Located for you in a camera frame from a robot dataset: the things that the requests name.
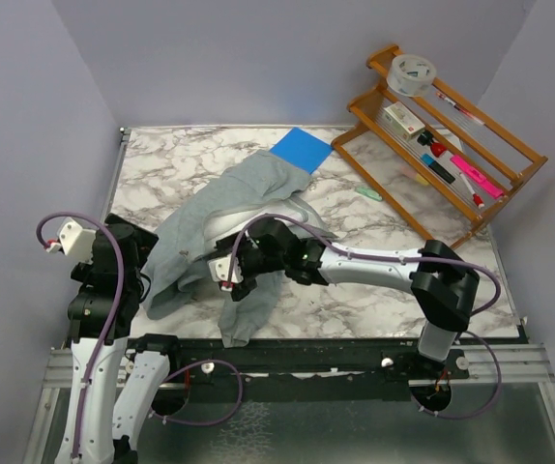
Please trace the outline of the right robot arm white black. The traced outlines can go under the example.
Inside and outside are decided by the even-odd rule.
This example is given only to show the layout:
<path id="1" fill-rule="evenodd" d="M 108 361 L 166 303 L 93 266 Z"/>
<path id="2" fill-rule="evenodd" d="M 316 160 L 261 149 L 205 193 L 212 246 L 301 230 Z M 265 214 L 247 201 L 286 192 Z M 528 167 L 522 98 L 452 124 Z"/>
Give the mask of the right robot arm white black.
<path id="1" fill-rule="evenodd" d="M 261 217 L 245 232 L 236 253 L 243 276 L 283 271 L 301 285 L 356 283 L 413 296 L 425 318 L 414 370 L 433 378 L 448 363 L 451 347 L 469 326 L 480 284 L 478 273 L 444 243 L 428 240 L 421 248 L 382 251 L 350 248 L 313 232 L 298 237 L 286 217 Z"/>

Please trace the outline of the grey zip-up jacket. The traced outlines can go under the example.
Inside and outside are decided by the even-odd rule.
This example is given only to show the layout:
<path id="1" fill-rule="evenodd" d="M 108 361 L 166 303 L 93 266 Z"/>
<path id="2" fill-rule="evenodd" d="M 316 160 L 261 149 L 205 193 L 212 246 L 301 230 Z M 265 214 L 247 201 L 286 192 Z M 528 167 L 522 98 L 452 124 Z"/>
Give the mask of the grey zip-up jacket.
<path id="1" fill-rule="evenodd" d="M 299 220 L 325 238 L 332 232 L 300 197 L 309 173 L 258 151 L 227 168 L 157 228 L 158 241 L 143 273 L 151 289 L 143 303 L 148 319 L 160 320 L 191 302 L 209 278 L 208 254 L 216 241 L 240 230 L 252 218 L 278 213 Z"/>

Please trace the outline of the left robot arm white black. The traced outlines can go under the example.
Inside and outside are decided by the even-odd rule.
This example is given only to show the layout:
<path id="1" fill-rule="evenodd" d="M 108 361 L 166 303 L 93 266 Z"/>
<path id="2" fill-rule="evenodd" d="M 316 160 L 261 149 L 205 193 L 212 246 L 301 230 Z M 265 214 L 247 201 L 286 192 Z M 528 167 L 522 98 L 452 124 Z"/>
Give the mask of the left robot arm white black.
<path id="1" fill-rule="evenodd" d="M 110 215 L 104 224 L 67 215 L 48 245 L 76 260 L 68 306 L 73 378 L 58 463 L 135 463 L 137 442 L 162 381 L 181 372 L 177 338 L 146 335 L 130 377 L 117 387 L 131 322 L 145 289 L 141 269 L 157 235 Z"/>

